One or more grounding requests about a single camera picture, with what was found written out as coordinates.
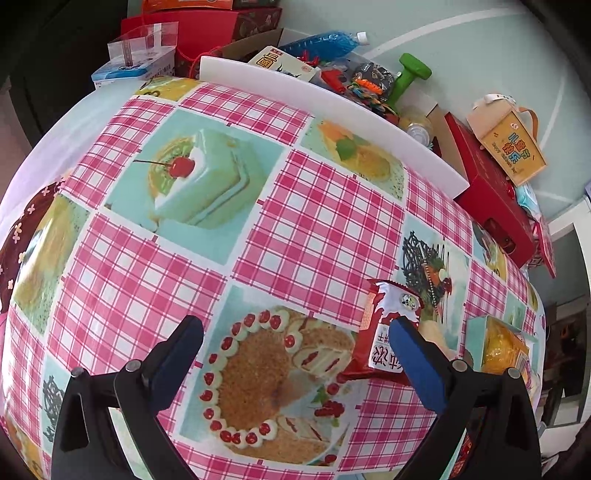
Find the snack package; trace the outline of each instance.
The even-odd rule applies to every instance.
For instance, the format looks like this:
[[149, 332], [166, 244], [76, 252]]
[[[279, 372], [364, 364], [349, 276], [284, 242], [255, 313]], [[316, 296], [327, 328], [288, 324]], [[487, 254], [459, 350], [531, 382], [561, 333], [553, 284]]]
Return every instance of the snack package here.
[[516, 367], [523, 372], [529, 361], [530, 349], [502, 322], [489, 317], [482, 356], [482, 371], [501, 375], [507, 368]]
[[353, 349], [352, 360], [342, 372], [349, 380], [382, 378], [409, 385], [388, 343], [390, 322], [406, 317], [418, 328], [423, 301], [415, 292], [390, 280], [369, 280], [368, 301]]

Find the fruit tart picture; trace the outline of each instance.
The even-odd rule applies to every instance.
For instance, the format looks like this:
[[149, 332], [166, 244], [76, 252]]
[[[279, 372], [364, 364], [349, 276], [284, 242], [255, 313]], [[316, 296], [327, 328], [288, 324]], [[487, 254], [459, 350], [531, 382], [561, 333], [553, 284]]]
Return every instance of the fruit tart picture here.
[[284, 306], [243, 312], [226, 332], [217, 327], [225, 336], [212, 339], [191, 411], [238, 455], [326, 463], [355, 411], [356, 385], [340, 374], [353, 336]]

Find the green dumbbell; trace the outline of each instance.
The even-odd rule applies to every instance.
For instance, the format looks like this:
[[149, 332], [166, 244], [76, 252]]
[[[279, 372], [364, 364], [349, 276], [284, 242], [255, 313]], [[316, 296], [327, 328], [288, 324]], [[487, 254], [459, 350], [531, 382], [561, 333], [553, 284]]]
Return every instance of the green dumbbell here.
[[394, 82], [394, 88], [388, 98], [388, 105], [392, 109], [394, 109], [398, 99], [406, 92], [406, 89], [410, 87], [415, 78], [427, 80], [433, 73], [429, 67], [410, 53], [403, 53], [400, 57], [400, 63], [404, 66], [404, 70]]

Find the yellow package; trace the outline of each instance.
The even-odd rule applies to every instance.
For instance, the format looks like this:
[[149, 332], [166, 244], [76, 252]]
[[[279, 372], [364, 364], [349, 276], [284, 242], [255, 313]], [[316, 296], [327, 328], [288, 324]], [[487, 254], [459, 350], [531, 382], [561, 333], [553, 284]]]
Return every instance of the yellow package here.
[[482, 358], [483, 372], [501, 375], [507, 368], [515, 367], [523, 375], [529, 354], [530, 349], [517, 335], [502, 322], [488, 318]]

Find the plastic bottle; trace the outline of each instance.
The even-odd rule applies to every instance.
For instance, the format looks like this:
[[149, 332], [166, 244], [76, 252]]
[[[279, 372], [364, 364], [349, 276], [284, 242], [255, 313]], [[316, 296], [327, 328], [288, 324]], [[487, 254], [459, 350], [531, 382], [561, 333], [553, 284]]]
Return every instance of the plastic bottle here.
[[333, 61], [348, 55], [360, 45], [369, 45], [366, 32], [350, 34], [331, 31], [302, 38], [280, 48], [294, 57], [301, 57], [307, 51], [311, 59], [320, 57], [320, 61]]
[[402, 110], [398, 127], [425, 147], [428, 147], [433, 140], [431, 121], [417, 108], [409, 107]]

